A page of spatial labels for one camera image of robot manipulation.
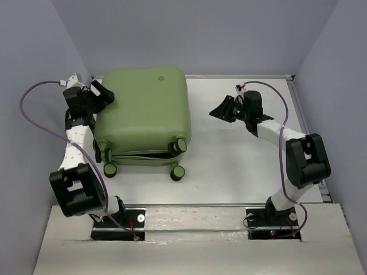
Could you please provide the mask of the green hard-shell suitcase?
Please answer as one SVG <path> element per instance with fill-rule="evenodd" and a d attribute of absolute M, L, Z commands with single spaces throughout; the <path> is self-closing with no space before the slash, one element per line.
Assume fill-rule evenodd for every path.
<path fill-rule="evenodd" d="M 188 87 L 176 66 L 120 68 L 106 73 L 101 84 L 115 100 L 96 115 L 93 146 L 106 177 L 118 166 L 169 166 L 181 180 L 180 165 L 192 137 Z"/>

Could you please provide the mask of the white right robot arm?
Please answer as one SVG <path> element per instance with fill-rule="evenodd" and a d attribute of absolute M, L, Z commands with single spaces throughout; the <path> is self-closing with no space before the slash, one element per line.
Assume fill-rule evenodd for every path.
<path fill-rule="evenodd" d="M 266 201 L 263 217 L 269 224 L 282 221 L 306 191 L 330 176 L 322 137 L 296 132 L 264 114 L 258 91 L 226 96 L 209 114 L 229 123 L 240 120 L 251 134 L 278 147 L 282 186 Z"/>

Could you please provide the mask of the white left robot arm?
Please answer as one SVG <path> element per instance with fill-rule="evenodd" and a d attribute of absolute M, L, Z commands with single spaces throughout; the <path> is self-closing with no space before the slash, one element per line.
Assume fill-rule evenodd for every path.
<path fill-rule="evenodd" d="M 70 78 L 63 96 L 68 108 L 65 113 L 67 146 L 59 169 L 49 175 L 58 205 L 66 217 L 89 215 L 95 222 L 106 218 L 114 226 L 123 225 L 128 214 L 123 201 L 109 197 L 102 182 L 84 155 L 85 140 L 93 135 L 94 115 L 114 102 L 114 93 L 97 80 L 90 87 Z"/>

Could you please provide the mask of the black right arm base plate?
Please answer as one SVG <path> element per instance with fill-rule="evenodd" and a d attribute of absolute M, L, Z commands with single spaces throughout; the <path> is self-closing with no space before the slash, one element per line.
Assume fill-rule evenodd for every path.
<path fill-rule="evenodd" d="M 297 232 L 299 223 L 294 207 L 273 218 L 266 217 L 265 208 L 247 208 L 243 225 L 251 241 L 302 239 L 300 232 Z"/>

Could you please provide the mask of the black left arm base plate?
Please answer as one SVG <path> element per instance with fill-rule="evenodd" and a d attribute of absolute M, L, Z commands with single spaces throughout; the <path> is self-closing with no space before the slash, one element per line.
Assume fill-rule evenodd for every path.
<path fill-rule="evenodd" d="M 93 218 L 90 238 L 94 241 L 144 241 L 146 209 L 126 208 L 126 215 L 116 213 L 113 219 L 104 216 L 101 221 Z"/>

